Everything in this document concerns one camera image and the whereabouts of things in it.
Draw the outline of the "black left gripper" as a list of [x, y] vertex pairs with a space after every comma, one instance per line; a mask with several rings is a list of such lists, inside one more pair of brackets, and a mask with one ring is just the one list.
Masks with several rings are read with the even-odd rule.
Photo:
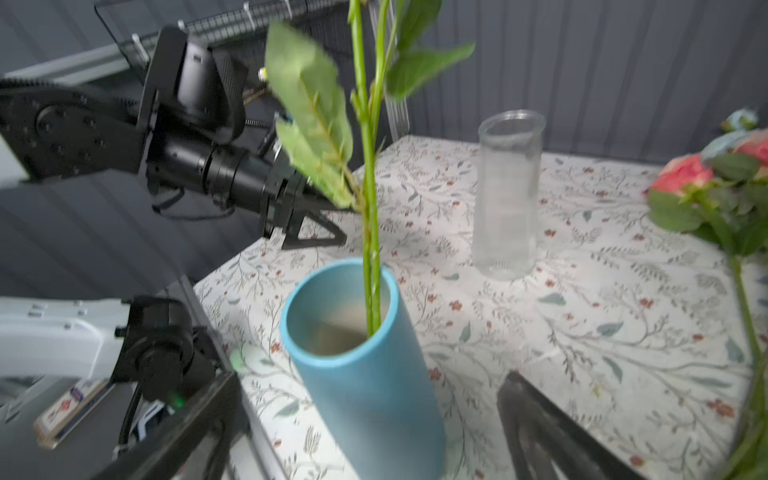
[[[196, 133], [168, 130], [152, 139], [147, 154], [147, 183], [154, 196], [172, 195], [152, 205], [154, 213], [173, 221], [221, 220], [237, 209], [259, 215], [264, 237], [280, 228], [284, 251], [340, 247], [346, 233], [318, 211], [313, 197], [304, 196], [303, 183], [277, 162], [235, 145], [221, 145]], [[216, 214], [179, 214], [171, 208], [187, 192], [209, 197]]]

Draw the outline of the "teal ceramic vase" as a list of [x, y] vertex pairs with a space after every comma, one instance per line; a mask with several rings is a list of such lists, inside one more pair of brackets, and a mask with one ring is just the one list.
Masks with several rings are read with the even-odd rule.
[[368, 334], [362, 261], [305, 277], [280, 321], [284, 348], [317, 411], [362, 479], [438, 479], [446, 438], [436, 392], [402, 299], [381, 277], [382, 324]]

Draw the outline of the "white artificial rose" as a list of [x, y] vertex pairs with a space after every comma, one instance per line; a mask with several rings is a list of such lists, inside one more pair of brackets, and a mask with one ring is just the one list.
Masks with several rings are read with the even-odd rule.
[[381, 261], [375, 167], [384, 100], [404, 101], [443, 71], [468, 59], [474, 44], [447, 50], [417, 43], [441, 11], [439, 1], [382, 1], [373, 42], [374, 70], [366, 68], [363, 1], [348, 7], [355, 84], [345, 91], [336, 63], [319, 43], [286, 22], [267, 32], [265, 72], [287, 112], [276, 123], [291, 165], [334, 206], [362, 218], [366, 329], [373, 336], [380, 312]]

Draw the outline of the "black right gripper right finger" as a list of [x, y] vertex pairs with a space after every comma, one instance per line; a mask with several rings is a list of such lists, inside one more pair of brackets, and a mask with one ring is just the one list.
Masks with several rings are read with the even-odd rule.
[[640, 479], [517, 371], [497, 407], [518, 479]]

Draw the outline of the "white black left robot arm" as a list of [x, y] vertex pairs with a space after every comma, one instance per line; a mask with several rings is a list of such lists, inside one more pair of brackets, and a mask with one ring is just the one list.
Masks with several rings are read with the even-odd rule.
[[[139, 103], [97, 90], [31, 79], [1, 83], [1, 184], [41, 184], [99, 173], [144, 174], [149, 191], [209, 196], [223, 215], [257, 213], [263, 232], [282, 229], [286, 249], [307, 248], [305, 219], [328, 224], [342, 210], [331, 190], [274, 151], [266, 128], [256, 151], [235, 145], [247, 120], [248, 70], [176, 27], [163, 29]], [[92, 302], [5, 297], [1, 373], [135, 383], [143, 399], [182, 408], [219, 363], [185, 306], [137, 296]]]

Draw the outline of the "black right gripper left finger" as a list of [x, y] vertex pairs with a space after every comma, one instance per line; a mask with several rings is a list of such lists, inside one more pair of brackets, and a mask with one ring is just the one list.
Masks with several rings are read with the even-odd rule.
[[97, 479], [170, 479], [203, 441], [213, 445], [204, 457], [201, 477], [219, 479], [232, 445], [246, 430], [242, 389], [237, 375], [215, 377], [187, 404], [128, 453], [120, 456]]

